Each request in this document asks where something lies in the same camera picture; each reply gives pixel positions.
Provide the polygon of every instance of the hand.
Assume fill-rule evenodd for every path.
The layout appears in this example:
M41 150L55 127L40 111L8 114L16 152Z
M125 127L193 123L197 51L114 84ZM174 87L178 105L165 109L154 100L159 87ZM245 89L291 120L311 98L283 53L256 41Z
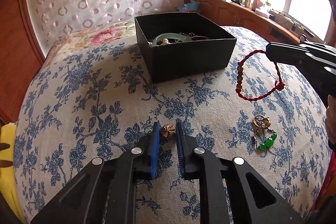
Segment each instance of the hand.
M325 128L329 140L336 144L336 98L328 96L327 116L325 118Z

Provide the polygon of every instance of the pink bottle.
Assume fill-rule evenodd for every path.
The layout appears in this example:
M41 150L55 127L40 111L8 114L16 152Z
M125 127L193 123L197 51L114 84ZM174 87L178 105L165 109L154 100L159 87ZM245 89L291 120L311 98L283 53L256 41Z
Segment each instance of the pink bottle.
M255 11L255 9L259 9L263 5L264 4L262 3L261 0L254 0L252 4L252 10Z

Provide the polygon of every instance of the bed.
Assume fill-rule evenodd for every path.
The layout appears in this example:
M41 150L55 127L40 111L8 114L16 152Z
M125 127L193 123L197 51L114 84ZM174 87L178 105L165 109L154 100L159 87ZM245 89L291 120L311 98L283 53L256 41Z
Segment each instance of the bed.
M219 157L243 157L305 217L331 157L325 107L302 74L283 64L284 90L257 102L239 98L237 63L267 42L241 27L223 28L237 38L226 69L160 84L150 80L133 21L60 37L32 80L17 123L13 168L27 223L94 157L119 157L155 121L181 122ZM246 61L243 94L264 94L275 79L272 63L254 55ZM257 114L269 117L278 134L264 151L251 142ZM174 138L162 141L155 180L137 183L137 223L199 223L198 182L182 180L177 164Z

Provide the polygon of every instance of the black box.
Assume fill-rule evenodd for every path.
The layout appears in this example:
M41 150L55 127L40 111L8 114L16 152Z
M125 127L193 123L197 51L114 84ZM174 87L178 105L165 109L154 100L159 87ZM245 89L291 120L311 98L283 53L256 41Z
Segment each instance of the black box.
M136 38L153 83L226 68L237 39L197 13L165 13L135 17ZM191 33L207 40L150 47L163 33Z

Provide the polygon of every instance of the floral fabric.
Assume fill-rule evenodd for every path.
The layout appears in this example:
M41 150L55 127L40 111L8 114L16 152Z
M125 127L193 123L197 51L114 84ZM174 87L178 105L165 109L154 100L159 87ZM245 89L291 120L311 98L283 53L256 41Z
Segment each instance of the floral fabric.
M325 107L301 73L283 64L282 91L257 102L239 98L237 63L265 49L266 41L244 28L225 29L237 37L226 69L160 84L150 80L134 22L60 38L31 82L16 130L14 169L26 221L90 160L119 157L149 134L155 121L180 121L186 134L217 156L243 157L305 216L331 156ZM260 96L275 79L274 65L254 55L244 64L243 93ZM256 114L268 116L278 133L265 151L255 151L251 143ZM258 141L267 137L260 134ZM177 165L175 139L162 141L155 180L137 183L137 223L199 223L198 181L182 180Z

